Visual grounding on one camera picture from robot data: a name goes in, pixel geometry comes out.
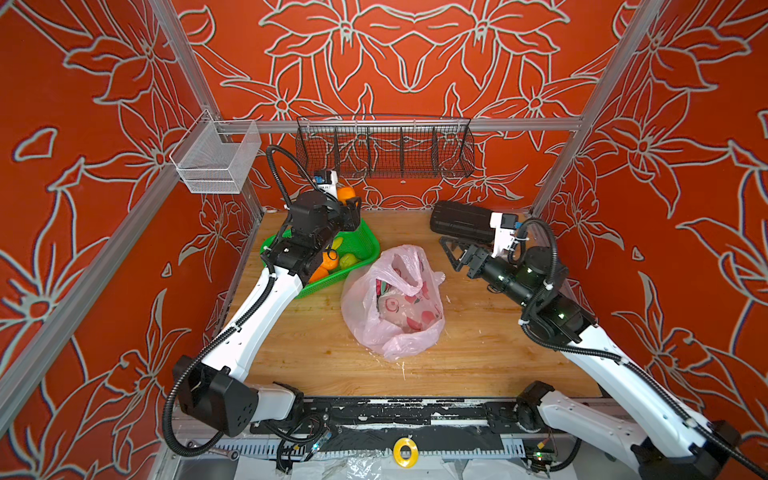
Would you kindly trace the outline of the orange fruit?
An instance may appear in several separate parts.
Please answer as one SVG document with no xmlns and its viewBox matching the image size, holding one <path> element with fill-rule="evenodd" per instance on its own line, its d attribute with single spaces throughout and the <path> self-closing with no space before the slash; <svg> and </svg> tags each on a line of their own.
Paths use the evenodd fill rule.
<svg viewBox="0 0 768 480">
<path fill-rule="evenodd" d="M 325 267 L 319 266 L 311 275 L 309 279 L 309 283 L 315 283 L 317 281 L 320 281 L 326 278 L 328 275 L 329 275 L 329 271 Z"/>
<path fill-rule="evenodd" d="M 331 272 L 338 268 L 340 261 L 340 256 L 337 251 L 330 250 L 325 251 L 322 254 L 322 263 L 321 266 L 326 269 L 328 272 Z"/>
<path fill-rule="evenodd" d="M 343 204 L 356 197 L 357 194 L 353 187 L 344 186 L 337 189 L 337 199 Z"/>
</svg>

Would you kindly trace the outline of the green fruit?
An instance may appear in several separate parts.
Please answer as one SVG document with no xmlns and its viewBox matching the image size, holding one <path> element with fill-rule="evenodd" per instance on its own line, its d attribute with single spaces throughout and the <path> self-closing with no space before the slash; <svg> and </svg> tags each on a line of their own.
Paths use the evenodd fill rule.
<svg viewBox="0 0 768 480">
<path fill-rule="evenodd" d="M 353 253 L 346 253 L 340 257 L 338 266 L 341 269 L 349 269 L 357 265 L 359 262 L 360 260 L 356 255 Z"/>
</svg>

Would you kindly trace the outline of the pink plastic bag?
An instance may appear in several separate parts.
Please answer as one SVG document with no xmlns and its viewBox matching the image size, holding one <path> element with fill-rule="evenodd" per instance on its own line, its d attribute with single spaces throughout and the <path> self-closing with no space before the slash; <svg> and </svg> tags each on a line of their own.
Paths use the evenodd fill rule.
<svg viewBox="0 0 768 480">
<path fill-rule="evenodd" d="M 440 285 L 425 250 L 400 245 L 350 273 L 341 296 L 344 322 L 362 346 L 395 362 L 435 346 L 446 319 Z"/>
</svg>

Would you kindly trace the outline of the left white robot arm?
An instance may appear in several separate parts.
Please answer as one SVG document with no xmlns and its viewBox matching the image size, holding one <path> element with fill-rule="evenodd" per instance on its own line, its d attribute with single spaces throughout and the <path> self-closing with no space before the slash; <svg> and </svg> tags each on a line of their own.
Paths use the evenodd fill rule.
<svg viewBox="0 0 768 480">
<path fill-rule="evenodd" d="M 161 428 L 167 447 L 181 457 L 201 455 L 223 436 L 235 437 L 253 423 L 270 428 L 296 423 L 301 395 L 295 388 L 278 383 L 251 387 L 245 381 L 270 331 L 310 283 L 335 238 L 361 223 L 360 198 L 338 199 L 329 184 L 318 184 L 295 155 L 278 145 L 265 150 L 272 172 L 277 153 L 295 163 L 310 188 L 297 197 L 283 196 L 288 216 L 262 252 L 259 280 L 233 318 L 196 357 L 183 356 L 174 367 Z M 200 446 L 183 444 L 172 425 L 176 408 L 212 428 L 213 437 Z"/>
</svg>

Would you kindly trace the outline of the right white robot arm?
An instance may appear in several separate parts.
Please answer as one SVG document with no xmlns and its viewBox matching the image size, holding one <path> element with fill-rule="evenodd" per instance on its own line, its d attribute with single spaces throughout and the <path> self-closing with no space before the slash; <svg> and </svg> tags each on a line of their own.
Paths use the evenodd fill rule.
<svg viewBox="0 0 768 480">
<path fill-rule="evenodd" d="M 521 307 L 518 323 L 529 340 L 576 364 L 630 417 L 607 415 L 535 381 L 515 400 L 512 417 L 520 429 L 565 432 L 643 479 L 715 479 L 731 460 L 766 478 L 766 470 L 739 451 L 741 436 L 728 422 L 712 422 L 678 399 L 561 292 L 568 269 L 545 221 L 503 219 L 496 230 L 505 237 L 491 248 L 446 236 L 439 242 L 455 271 L 465 270 Z"/>
</svg>

